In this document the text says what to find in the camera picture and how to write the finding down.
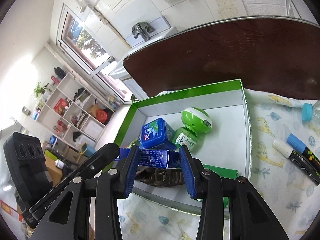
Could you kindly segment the blue medicine box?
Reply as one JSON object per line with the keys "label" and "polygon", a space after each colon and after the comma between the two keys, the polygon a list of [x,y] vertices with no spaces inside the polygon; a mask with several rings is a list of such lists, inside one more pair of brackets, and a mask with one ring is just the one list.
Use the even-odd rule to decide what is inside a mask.
{"label": "blue medicine box", "polygon": [[180,154],[169,150],[146,150],[138,148],[140,159],[138,165],[161,169],[178,169]]}

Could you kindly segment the black marker yellow cap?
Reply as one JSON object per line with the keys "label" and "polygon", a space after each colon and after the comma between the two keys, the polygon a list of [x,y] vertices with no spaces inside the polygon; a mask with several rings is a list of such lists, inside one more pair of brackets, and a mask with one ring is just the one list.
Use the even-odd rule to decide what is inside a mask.
{"label": "black marker yellow cap", "polygon": [[319,185],[319,173],[315,170],[315,168],[311,164],[308,163],[308,161],[301,154],[299,154],[286,142],[283,142],[280,139],[274,139],[274,141],[272,142],[272,146],[279,153],[281,153],[286,159],[291,161],[301,171],[303,171],[304,174],[308,176],[309,179],[312,182],[314,182],[316,186]]}

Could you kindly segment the clear bottle green label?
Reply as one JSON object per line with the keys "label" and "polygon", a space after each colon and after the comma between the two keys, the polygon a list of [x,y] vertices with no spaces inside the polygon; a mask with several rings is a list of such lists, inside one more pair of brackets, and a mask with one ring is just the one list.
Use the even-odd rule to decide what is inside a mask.
{"label": "clear bottle green label", "polygon": [[304,103],[302,107],[302,121],[303,122],[319,122],[319,101],[313,105]]}

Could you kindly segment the dark brown hair claw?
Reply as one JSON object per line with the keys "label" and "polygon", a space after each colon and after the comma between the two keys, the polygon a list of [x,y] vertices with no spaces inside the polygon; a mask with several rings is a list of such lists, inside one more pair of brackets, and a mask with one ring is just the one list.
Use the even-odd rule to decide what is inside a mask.
{"label": "dark brown hair claw", "polygon": [[184,185],[182,170],[160,169],[154,167],[139,167],[136,181],[153,187],[174,187]]}

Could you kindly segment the green white cardboard tray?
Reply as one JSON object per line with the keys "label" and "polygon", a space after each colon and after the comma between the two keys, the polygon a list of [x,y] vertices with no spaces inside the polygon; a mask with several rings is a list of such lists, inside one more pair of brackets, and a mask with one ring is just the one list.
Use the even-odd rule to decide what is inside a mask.
{"label": "green white cardboard tray", "polygon": [[224,81],[148,98],[122,108],[106,126],[99,144],[121,148],[146,140],[145,148],[178,151],[187,146],[204,165],[252,169],[251,126],[240,80]]}

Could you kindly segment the green mosquito repellent device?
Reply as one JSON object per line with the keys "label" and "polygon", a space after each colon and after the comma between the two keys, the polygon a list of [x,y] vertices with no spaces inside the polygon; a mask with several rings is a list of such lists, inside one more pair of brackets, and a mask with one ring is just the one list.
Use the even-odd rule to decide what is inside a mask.
{"label": "green mosquito repellent device", "polygon": [[198,135],[210,132],[213,125],[210,116],[197,107],[187,107],[181,111],[181,122],[183,127],[175,131],[172,142],[177,148],[187,146],[190,151],[197,144]]}

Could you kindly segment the blue gum container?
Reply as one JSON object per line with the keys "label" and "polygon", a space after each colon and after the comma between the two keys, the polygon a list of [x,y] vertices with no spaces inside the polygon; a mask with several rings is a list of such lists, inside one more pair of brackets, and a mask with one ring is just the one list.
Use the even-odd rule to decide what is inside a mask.
{"label": "blue gum container", "polygon": [[170,150],[176,149],[172,142],[174,129],[162,118],[144,124],[139,136],[140,144],[144,149]]}

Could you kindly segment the white shelving unit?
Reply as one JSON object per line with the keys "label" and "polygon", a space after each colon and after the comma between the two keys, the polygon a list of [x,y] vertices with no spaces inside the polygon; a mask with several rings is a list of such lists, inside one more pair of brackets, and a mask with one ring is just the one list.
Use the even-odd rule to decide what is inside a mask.
{"label": "white shelving unit", "polygon": [[94,148],[114,109],[68,73],[59,84],[47,85],[31,117],[65,144]]}

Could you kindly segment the giraffe print cloth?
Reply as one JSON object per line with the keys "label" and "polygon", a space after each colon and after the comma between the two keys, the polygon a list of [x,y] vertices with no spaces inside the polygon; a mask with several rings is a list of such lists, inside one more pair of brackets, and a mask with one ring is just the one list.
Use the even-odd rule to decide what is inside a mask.
{"label": "giraffe print cloth", "polygon": [[[319,187],[272,146],[291,134],[319,155],[319,134],[301,120],[303,99],[245,91],[252,127],[251,182],[290,239],[319,239]],[[199,216],[136,194],[118,202],[123,239],[195,239]]]}

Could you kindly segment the black marker blue cap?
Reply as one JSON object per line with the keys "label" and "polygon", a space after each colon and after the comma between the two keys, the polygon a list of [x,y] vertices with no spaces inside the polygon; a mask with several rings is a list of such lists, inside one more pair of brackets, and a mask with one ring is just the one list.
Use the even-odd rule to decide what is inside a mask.
{"label": "black marker blue cap", "polygon": [[290,133],[286,142],[293,147],[302,157],[304,157],[310,165],[319,172],[320,162],[316,155],[310,150],[304,142],[299,140],[294,134]]}

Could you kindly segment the small potted plant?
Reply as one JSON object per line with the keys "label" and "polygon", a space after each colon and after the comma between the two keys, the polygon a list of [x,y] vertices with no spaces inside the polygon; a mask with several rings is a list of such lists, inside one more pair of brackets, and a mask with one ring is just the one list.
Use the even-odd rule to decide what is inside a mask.
{"label": "small potted plant", "polygon": [[38,82],[34,88],[34,95],[36,99],[39,99],[45,92],[49,90],[49,83],[43,85],[41,82]]}

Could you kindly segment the glass balcony door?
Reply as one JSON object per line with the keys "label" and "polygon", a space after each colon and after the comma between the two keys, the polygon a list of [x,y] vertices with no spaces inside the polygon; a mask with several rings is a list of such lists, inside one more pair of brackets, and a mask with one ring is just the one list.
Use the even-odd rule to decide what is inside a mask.
{"label": "glass balcony door", "polygon": [[130,101],[131,91],[120,79],[110,76],[117,60],[95,39],[84,22],[67,6],[63,6],[58,31],[58,42],[86,73],[93,85],[120,102]]}

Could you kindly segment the white sink vanity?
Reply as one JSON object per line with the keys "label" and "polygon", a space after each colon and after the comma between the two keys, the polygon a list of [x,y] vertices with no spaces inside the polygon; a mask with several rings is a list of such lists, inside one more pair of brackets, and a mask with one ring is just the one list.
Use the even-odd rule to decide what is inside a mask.
{"label": "white sink vanity", "polygon": [[164,30],[146,42],[134,46],[129,50],[117,63],[116,67],[109,73],[110,77],[119,79],[130,91],[137,97],[138,100],[148,99],[148,94],[141,87],[138,78],[143,77],[143,74],[137,73],[140,66],[139,60],[141,53],[151,45],[167,40],[169,37],[178,33],[176,27],[170,27]]}

